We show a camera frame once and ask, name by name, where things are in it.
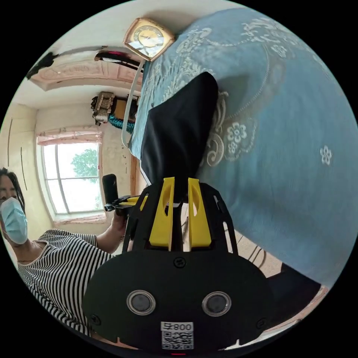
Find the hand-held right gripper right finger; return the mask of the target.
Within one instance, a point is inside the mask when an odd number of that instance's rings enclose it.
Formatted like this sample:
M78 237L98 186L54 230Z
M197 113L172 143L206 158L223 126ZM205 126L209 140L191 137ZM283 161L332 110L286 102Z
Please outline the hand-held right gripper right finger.
M188 178L188 210L190 249L208 248L211 235L198 179Z

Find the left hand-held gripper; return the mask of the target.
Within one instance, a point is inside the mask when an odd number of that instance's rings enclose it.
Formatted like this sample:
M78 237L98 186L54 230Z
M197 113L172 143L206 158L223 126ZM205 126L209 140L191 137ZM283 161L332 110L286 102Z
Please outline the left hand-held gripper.
M147 198L148 195L145 195L144 199L141 201L139 210L143 210ZM104 209L106 212L115 211L118 216L128 217L133 211L133 206L137 204L139 199L140 196L123 196L114 200L112 203L105 204Z

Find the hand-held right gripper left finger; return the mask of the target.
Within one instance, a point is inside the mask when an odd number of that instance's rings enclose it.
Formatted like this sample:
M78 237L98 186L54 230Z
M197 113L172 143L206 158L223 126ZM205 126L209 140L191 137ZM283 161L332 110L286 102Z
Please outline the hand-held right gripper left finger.
M175 178L164 178L149 238L151 246L170 251L172 246Z

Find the person's left hand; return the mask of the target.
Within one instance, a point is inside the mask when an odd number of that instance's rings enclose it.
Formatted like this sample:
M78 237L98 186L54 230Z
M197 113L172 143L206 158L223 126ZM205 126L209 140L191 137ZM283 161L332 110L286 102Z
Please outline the person's left hand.
M112 223L111 223L111 229L114 233L114 236L116 238L122 238L125 235L126 232L126 226L128 221L128 214L124 209L115 209Z

